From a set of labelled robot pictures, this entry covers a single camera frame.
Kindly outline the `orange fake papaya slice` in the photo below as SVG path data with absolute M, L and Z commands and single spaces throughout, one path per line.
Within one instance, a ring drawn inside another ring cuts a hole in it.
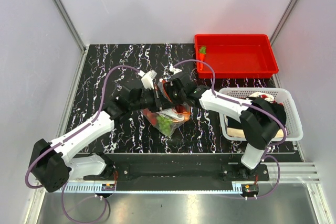
M 166 83 L 166 81 L 164 79 L 160 78 L 159 79 L 159 88 L 160 88 L 161 93 L 164 95 L 164 97 L 171 102 L 171 99 L 169 98 L 169 96 L 168 96 L 168 94 L 165 90 L 165 87 L 164 87 L 165 83 Z M 188 121 L 190 119 L 190 111 L 187 111 L 186 108 L 183 107 L 182 105 L 174 106 L 173 108 L 170 108 L 169 111 L 175 113 L 176 116 L 178 116 L 178 117 L 183 117 L 184 121 Z

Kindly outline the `clear zip top bag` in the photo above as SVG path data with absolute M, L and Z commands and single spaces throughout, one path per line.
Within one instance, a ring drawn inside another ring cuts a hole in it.
M 154 112 L 150 109 L 141 110 L 142 114 L 147 118 L 153 127 L 158 129 L 166 137 L 171 137 L 175 129 L 183 125 L 190 119 L 191 108 L 187 103 L 178 105 L 170 105 L 173 103 L 173 98 L 168 94 L 168 82 L 163 79 L 159 80 L 158 85 L 154 85 L 153 80 L 149 77 L 141 78 L 142 84 L 146 89 L 151 89 L 159 94 L 161 106 L 159 110 Z

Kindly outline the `green fake lettuce leaf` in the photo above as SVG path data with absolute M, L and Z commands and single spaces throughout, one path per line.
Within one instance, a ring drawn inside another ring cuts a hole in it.
M 205 54 L 206 54 L 206 46 L 201 46 L 198 52 L 199 52 L 200 54 L 205 55 Z

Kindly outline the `red fake strawberries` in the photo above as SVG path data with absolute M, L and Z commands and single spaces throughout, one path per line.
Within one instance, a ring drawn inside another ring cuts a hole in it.
M 144 115 L 147 120 L 153 125 L 157 126 L 159 114 L 156 112 L 151 112 L 149 109 L 144 110 Z

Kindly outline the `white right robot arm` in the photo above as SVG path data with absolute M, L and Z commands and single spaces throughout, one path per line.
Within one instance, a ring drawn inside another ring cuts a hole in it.
M 279 130 L 287 137 L 286 113 L 282 106 L 256 97 L 239 99 L 221 94 L 213 87 L 198 85 L 184 72 L 176 72 L 169 79 L 159 81 L 162 93 L 173 104 L 187 103 L 191 107 L 217 112 L 240 123 L 247 146 L 238 167 L 239 176 L 250 180 L 257 174 L 257 166 L 265 159 L 265 152 Z

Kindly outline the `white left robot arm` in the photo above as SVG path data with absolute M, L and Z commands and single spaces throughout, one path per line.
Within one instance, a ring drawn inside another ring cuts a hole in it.
M 33 174 L 49 193 L 69 180 L 94 177 L 107 180 L 114 173 L 114 162 L 103 153 L 77 158 L 76 155 L 100 136 L 130 117 L 134 111 L 160 112 L 175 105 L 158 89 L 122 90 L 106 102 L 85 123 L 50 142 L 37 141 L 26 177 Z

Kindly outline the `green fake grapes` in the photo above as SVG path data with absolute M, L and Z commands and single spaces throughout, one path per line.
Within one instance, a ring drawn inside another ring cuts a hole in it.
M 160 115 L 158 117 L 158 128 L 159 131 L 165 135 L 165 136 L 171 136 L 172 135 L 172 125 L 173 125 L 173 120 L 166 115 Z

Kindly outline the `black bag in basket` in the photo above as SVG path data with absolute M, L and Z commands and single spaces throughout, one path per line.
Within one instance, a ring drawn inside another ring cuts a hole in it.
M 265 100 L 261 100 L 261 101 L 251 101 L 252 105 L 255 105 L 267 112 L 269 112 L 270 114 L 274 114 L 274 116 L 280 121 L 280 123 L 285 126 L 286 125 L 286 121 L 287 121 L 287 115 L 285 112 L 285 108 L 284 105 L 282 103 L 278 103 L 278 104 L 271 104 L 268 103 Z M 268 126 L 269 123 L 273 122 L 273 119 L 270 119 L 268 116 L 266 116 L 264 113 L 248 108 L 247 111 L 251 112 L 252 115 L 255 116 L 256 120 L 258 123 L 261 124 L 261 126 Z M 235 128 L 235 129 L 243 129 L 241 123 L 239 123 L 238 121 L 226 116 L 225 117 L 225 123 L 227 125 L 227 127 L 231 127 L 231 128 Z

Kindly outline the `red plastic bin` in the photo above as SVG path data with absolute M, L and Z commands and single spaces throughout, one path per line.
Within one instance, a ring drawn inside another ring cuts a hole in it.
M 204 63 L 197 63 L 200 79 L 269 79 L 279 72 L 270 40 L 265 34 L 197 34 L 195 57 L 206 46 Z

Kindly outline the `beige item in basket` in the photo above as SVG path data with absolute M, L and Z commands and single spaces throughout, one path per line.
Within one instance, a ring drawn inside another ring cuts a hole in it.
M 244 138 L 244 131 L 242 129 L 235 129 L 235 128 L 231 128 L 228 127 L 227 130 L 227 135 L 230 137 L 239 137 L 239 138 Z M 283 138 L 284 133 L 282 130 L 279 130 L 275 136 L 275 138 Z

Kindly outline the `white red cloth in basket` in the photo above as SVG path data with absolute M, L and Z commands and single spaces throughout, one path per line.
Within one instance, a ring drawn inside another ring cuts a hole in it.
M 251 101 L 254 101 L 254 102 L 255 102 L 255 100 L 257 100 L 257 101 L 265 100 L 265 101 L 267 101 L 268 103 L 271 103 L 271 104 L 278 104 L 278 102 L 275 100 L 275 97 L 273 95 L 263 93 L 263 92 L 252 93 L 251 95 L 249 95 L 247 97 L 247 99 L 251 100 Z

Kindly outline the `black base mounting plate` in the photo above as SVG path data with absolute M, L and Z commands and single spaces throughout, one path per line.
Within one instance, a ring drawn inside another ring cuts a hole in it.
M 248 170 L 240 154 L 108 154 L 107 175 L 88 175 L 85 180 L 104 183 L 117 180 L 117 191 L 225 191 L 233 182 L 269 181 L 268 169 L 259 164 Z

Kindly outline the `white plastic basket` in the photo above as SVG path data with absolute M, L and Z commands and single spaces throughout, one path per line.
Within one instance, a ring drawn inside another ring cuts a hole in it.
M 222 88 L 219 91 L 222 94 L 235 97 L 235 98 L 246 98 L 252 93 L 255 92 L 263 92 L 267 94 L 271 94 L 275 97 L 275 100 L 278 103 L 282 103 L 285 112 L 287 115 L 287 121 L 286 121 L 286 131 L 287 131 L 287 141 L 299 141 L 303 138 L 303 130 L 302 130 L 302 124 L 300 121 L 300 117 L 298 114 L 298 111 L 296 109 L 295 102 L 290 94 L 289 91 L 282 89 L 282 88 Z M 220 124 L 222 127 L 222 133 L 226 139 L 229 141 L 245 141 L 245 138 L 239 138 L 239 137 L 230 137 L 227 135 L 227 125 L 225 123 L 225 115 L 220 115 Z

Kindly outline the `aluminium frame rail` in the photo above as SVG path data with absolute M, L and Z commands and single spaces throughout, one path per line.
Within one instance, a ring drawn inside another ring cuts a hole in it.
M 102 167 L 102 162 L 76 159 L 69 165 L 59 168 L 42 167 L 33 170 L 35 177 L 46 187 L 61 187 L 68 180 L 111 180 L 131 181 L 140 177 L 213 177 L 224 181 L 270 181 L 281 176 L 294 174 L 312 179 L 313 168 L 303 163 L 294 170 L 291 166 L 281 166 L 275 162 L 260 164 L 249 170 L 242 164 L 224 163 L 125 163 L 109 162 Z

